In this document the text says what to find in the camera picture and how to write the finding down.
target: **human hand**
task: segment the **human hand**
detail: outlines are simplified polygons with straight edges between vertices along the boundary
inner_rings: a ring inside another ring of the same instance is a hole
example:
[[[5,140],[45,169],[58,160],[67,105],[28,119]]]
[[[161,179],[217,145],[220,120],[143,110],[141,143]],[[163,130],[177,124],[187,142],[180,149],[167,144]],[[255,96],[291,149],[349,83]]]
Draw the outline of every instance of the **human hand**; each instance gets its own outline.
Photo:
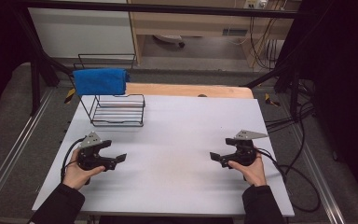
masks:
[[[235,161],[229,161],[228,165],[240,171],[250,185],[255,185],[256,187],[267,185],[263,160],[261,159],[260,153],[257,152],[254,163],[249,166],[242,166]]]
[[[75,149],[72,153],[72,158],[66,168],[66,174],[62,183],[70,188],[80,190],[92,176],[102,172],[104,166],[99,166],[89,171],[83,170],[76,162],[78,152],[79,149]]]

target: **gray floor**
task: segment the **gray floor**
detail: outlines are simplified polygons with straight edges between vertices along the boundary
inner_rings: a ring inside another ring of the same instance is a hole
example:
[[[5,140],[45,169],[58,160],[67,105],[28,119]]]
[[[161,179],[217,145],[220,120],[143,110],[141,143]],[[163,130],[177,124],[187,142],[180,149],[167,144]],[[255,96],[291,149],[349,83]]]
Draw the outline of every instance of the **gray floor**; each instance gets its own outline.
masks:
[[[146,39],[144,62],[135,67],[137,71],[131,74],[131,81],[238,86],[266,72],[249,68],[239,46],[225,39],[187,37],[185,41],[186,46],[180,49],[149,36]],[[288,98],[286,93],[277,95],[273,92],[271,86],[274,81],[269,80],[253,89],[265,120],[287,117],[282,106],[265,103],[266,92],[273,101]],[[64,86],[54,89],[45,114],[0,192],[0,217],[24,220],[32,215],[36,190],[43,184],[78,103],[76,98],[69,105],[63,103],[68,90]],[[20,135],[30,111],[30,69],[22,66],[14,72],[0,101],[0,164]],[[345,163],[332,160],[332,151],[318,118],[308,117],[304,124],[307,144],[323,171],[342,215],[347,223],[358,223],[356,181]],[[290,163],[299,149],[293,129],[286,128],[271,133],[269,137],[278,162]],[[310,176],[302,158],[295,167]],[[292,203],[305,208],[312,208],[317,203],[310,185],[294,172],[289,173],[287,188]],[[289,219],[290,223],[330,223],[323,205],[314,213],[297,209],[295,213],[296,216]]]

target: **black jacket sleeve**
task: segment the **black jacket sleeve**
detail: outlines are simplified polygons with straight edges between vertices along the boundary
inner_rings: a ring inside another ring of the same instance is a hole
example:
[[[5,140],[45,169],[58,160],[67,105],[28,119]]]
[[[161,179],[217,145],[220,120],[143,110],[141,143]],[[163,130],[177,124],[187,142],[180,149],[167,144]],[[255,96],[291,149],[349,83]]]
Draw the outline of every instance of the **black jacket sleeve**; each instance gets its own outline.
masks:
[[[252,185],[242,194],[245,224],[284,224],[281,210],[269,186]]]
[[[29,224],[74,223],[85,198],[83,194],[60,184],[34,213]]]

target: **blue towel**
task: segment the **blue towel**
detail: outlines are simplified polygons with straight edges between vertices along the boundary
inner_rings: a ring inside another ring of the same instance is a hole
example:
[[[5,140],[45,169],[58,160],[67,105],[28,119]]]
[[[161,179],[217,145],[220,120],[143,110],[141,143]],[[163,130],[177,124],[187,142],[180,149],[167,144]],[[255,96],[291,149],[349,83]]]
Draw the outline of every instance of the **blue towel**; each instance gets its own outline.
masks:
[[[123,95],[129,76],[121,68],[96,68],[74,71],[78,95]]]

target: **metal bar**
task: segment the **metal bar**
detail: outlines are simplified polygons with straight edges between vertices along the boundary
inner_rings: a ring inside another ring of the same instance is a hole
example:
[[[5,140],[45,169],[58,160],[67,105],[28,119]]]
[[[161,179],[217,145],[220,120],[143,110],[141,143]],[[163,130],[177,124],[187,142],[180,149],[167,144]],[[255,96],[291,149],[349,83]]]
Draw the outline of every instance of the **metal bar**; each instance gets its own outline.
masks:
[[[29,138],[31,137],[34,131],[34,128],[36,127],[43,113],[45,112],[45,109],[48,106],[48,102],[54,91],[55,91],[54,88],[51,88],[45,92],[41,101],[41,106],[36,111],[34,116],[28,119],[20,136],[17,138],[16,143],[13,145],[12,149],[7,154],[5,161],[2,163],[0,167],[0,191],[2,187],[5,185],[8,176],[10,175],[14,165],[16,164],[18,158],[20,157],[22,151],[24,150]]]
[[[268,72],[268,73],[265,74],[264,76],[259,77],[258,79],[249,82],[248,84],[240,85],[240,87],[247,87],[247,88],[249,88],[249,89],[252,89],[252,88],[258,86],[260,83],[263,83],[263,82],[269,80],[269,79],[272,78],[272,77],[279,77],[279,76],[280,76],[281,74],[283,74],[283,72],[285,72],[288,68],[289,68],[288,65],[279,66],[279,67],[275,68],[274,70]]]
[[[32,96],[33,96],[31,116],[33,116],[40,106],[39,67],[36,58],[33,58],[31,60],[31,81],[32,81]]]
[[[46,0],[17,0],[13,4],[22,7],[56,8],[74,10],[96,10],[96,11],[125,11],[125,12],[154,12],[174,14],[198,14],[217,16],[238,17],[264,17],[282,19],[309,19],[315,14],[298,11],[281,10],[254,10],[246,8],[228,7],[190,7],[190,6],[164,6],[149,4],[120,4],[120,3],[96,3],[96,2],[73,2],[73,1],[46,1]]]
[[[285,113],[290,116],[290,110],[289,110],[289,101],[287,100],[287,97],[282,97],[280,94],[278,94],[278,97],[280,99],[281,105]],[[292,125],[293,132],[296,134],[296,140],[299,144],[301,144],[301,129],[298,124]],[[339,207],[336,203],[336,200],[334,199],[334,196],[328,187],[328,184],[326,180],[324,179],[324,175],[319,168],[318,163],[314,159],[310,147],[307,144],[307,141],[304,142],[303,147],[303,154],[302,158],[304,162],[307,165],[308,170],[310,171],[310,176],[316,186],[316,188],[319,190],[319,193],[321,194],[321,200],[324,205],[324,210],[327,214],[327,216],[330,219],[330,222],[332,224],[344,224],[345,219],[341,214],[341,211],[339,210]]]
[[[53,64],[53,60],[50,59],[49,56],[43,51],[43,47],[39,42],[37,34],[34,32],[34,30],[31,28],[31,25],[25,18],[23,7],[12,7],[11,11],[13,15],[16,17],[17,21],[19,22],[22,31],[28,37],[29,43],[32,46],[33,50],[31,52],[31,55],[34,58],[34,62],[38,63],[37,65],[38,73],[43,76],[43,78],[45,79],[46,83],[49,86],[57,85],[59,83],[59,79],[57,78],[57,75],[50,67],[50,64]],[[63,65],[61,65],[60,68],[63,69],[62,71],[64,73],[70,72],[70,70],[64,67]]]

